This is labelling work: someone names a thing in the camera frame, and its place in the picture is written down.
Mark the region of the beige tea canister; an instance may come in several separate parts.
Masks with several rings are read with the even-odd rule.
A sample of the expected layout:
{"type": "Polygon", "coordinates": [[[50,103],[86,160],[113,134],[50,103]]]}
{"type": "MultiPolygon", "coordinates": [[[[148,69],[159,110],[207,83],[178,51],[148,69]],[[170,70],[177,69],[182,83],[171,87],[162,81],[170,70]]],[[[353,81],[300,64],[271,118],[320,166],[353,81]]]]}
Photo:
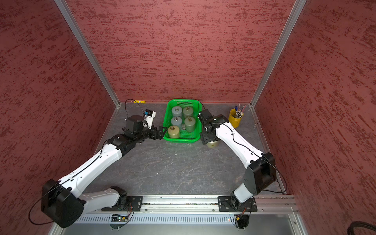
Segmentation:
{"type": "Polygon", "coordinates": [[[180,128],[179,126],[172,125],[167,130],[169,138],[179,139],[180,138],[180,128]]]}

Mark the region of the green tea canister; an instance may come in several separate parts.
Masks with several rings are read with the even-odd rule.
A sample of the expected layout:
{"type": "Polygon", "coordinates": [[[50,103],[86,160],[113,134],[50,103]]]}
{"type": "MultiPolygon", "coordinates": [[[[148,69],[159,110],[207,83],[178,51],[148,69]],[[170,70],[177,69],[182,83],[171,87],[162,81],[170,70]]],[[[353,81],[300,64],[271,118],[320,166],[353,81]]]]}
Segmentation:
{"type": "Polygon", "coordinates": [[[185,130],[187,132],[194,132],[196,128],[196,119],[194,117],[187,117],[185,119],[185,130]]]}

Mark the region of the yellow-green tea canister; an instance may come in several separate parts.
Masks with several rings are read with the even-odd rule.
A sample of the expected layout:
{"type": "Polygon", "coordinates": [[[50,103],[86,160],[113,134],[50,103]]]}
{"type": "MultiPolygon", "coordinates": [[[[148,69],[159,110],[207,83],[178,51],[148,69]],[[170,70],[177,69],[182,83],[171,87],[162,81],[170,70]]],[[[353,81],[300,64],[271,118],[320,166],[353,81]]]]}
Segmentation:
{"type": "Polygon", "coordinates": [[[209,148],[215,148],[219,145],[219,141],[211,141],[207,143],[207,147],[209,148]]]}

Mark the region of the grey-green tea canister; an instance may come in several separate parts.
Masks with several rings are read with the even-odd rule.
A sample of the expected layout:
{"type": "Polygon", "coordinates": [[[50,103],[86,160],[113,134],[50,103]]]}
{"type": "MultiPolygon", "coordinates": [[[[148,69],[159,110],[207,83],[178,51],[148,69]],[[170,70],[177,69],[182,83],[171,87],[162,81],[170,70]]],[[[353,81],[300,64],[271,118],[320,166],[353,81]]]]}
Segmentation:
{"type": "Polygon", "coordinates": [[[192,107],[184,107],[183,108],[183,117],[184,119],[188,118],[188,117],[193,117],[193,113],[194,113],[194,109],[192,107]]]}
{"type": "Polygon", "coordinates": [[[171,123],[172,126],[179,127],[180,130],[183,129],[183,120],[179,116],[172,117],[171,120],[170,120],[170,123],[171,123]]]}

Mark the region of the grey-green tea canister front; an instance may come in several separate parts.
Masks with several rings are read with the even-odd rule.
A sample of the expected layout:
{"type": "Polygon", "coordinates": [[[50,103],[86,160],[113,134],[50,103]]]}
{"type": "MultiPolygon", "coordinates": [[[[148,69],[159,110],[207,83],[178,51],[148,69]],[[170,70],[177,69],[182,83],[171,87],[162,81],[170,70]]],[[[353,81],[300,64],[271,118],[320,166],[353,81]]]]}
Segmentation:
{"type": "Polygon", "coordinates": [[[170,123],[171,123],[172,126],[179,127],[180,130],[183,129],[183,120],[179,116],[172,117],[171,120],[170,120],[170,123]]]}

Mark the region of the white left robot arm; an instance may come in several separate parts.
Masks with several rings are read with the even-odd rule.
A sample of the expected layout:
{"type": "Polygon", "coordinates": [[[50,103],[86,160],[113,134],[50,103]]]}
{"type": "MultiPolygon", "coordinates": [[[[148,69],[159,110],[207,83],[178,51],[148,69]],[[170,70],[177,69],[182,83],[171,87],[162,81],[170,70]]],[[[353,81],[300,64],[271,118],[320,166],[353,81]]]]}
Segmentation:
{"type": "Polygon", "coordinates": [[[61,228],[74,224],[83,214],[103,208],[127,210],[127,193],[119,187],[84,194],[85,189],[110,165],[124,157],[146,139],[161,140],[167,128],[144,128],[138,133],[124,132],[105,141],[102,149],[83,165],[62,177],[50,179],[42,187],[41,211],[61,228]]]}

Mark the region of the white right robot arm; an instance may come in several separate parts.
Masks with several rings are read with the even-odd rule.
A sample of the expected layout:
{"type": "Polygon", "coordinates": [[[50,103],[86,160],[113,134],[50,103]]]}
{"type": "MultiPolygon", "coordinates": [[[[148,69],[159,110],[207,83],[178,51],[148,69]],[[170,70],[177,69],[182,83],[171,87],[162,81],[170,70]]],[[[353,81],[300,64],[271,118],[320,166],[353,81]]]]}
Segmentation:
{"type": "Polygon", "coordinates": [[[271,153],[263,153],[251,145],[223,115],[213,116],[204,109],[198,113],[198,119],[202,124],[202,142],[223,141],[245,167],[243,182],[231,193],[230,200],[231,207],[239,210],[250,198],[277,180],[275,159],[271,153]]]}

